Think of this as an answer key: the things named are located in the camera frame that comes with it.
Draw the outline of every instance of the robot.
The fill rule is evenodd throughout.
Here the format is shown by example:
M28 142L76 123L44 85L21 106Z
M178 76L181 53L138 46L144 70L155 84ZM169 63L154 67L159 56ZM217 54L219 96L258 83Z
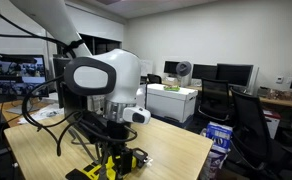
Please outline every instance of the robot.
M63 0L10 1L55 39L65 44L81 40L66 13ZM95 119L106 121L107 135L117 139L115 143L105 139L101 141L103 163L93 165L91 172L81 172L89 179L122 179L130 172L131 166L141 166L141 161L145 160L145 157L138 159L142 150L132 151L123 143L124 139L128 138L128 130L133 132L129 127L130 123L147 124L150 120L150 112L136 106L140 61L136 55L121 49L97 56L92 56L85 44L79 44L72 50L77 58L71 60L65 68L64 80L67 87L79 96L105 95L103 117ZM132 155L137 151L139 155L135 156L135 162L132 162Z

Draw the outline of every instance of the wall outlet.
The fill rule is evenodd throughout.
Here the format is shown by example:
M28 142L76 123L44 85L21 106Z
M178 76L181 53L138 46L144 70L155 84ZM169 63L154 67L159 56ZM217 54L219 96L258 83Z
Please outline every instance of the wall outlet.
M277 76L276 77L276 83L277 84L282 84L284 81L284 76Z
M286 80L286 83L287 83L287 84L292 83L292 77L288 77L287 80Z

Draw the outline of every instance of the wooden table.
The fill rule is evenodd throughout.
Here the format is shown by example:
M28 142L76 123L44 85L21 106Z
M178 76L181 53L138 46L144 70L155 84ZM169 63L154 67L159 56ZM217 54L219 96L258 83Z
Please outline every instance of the wooden table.
M0 110L2 110L2 112L3 112L2 115L4 116L4 118L6 119L6 121L9 121L8 122L9 127L18 126L19 125L18 124L18 121L23 116L22 115L15 114L15 113L6 112L6 110L8 110L10 108L13 108L14 106L21 105L22 102L23 102L22 100L17 100L17 101L12 101L12 102L0 103ZM39 103L36 103L34 105L37 106L37 107L39 107L39 108L43 108L43 107L47 106L48 104L47 103L39 102Z
M186 88L202 91L202 87L199 87L199 86L186 86ZM263 97L259 97L259 100L262 103L292 107L292 101L288 101L288 100L268 99L268 98L263 98Z
M51 124L61 118L56 116L41 122ZM66 125L64 122L51 130L59 136ZM156 119L147 125L132 124L132 128L138 137L129 142L128 147L143 149L154 161L150 167L134 169L126 179L197 179L212 140ZM83 169L92 162L81 146L71 144L68 133L61 143L62 155L57 157L53 139L47 132L36 130L30 124L5 130L25 179L64 179L74 168Z

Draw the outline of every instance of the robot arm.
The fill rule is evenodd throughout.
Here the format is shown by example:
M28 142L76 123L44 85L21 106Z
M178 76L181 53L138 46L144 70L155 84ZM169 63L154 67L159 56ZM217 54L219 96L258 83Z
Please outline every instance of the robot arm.
M63 0L10 0L57 40L80 40ZM115 49L92 56L85 44L74 49L78 58L66 66L65 82L78 95L106 94L104 117L117 123L148 123L150 112L136 106L140 62L136 55Z

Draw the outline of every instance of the ceiling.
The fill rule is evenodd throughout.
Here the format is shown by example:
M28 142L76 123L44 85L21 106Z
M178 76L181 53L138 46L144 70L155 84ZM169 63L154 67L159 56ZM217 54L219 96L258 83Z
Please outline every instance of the ceiling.
M81 0L105 11L131 19L209 3L216 0Z

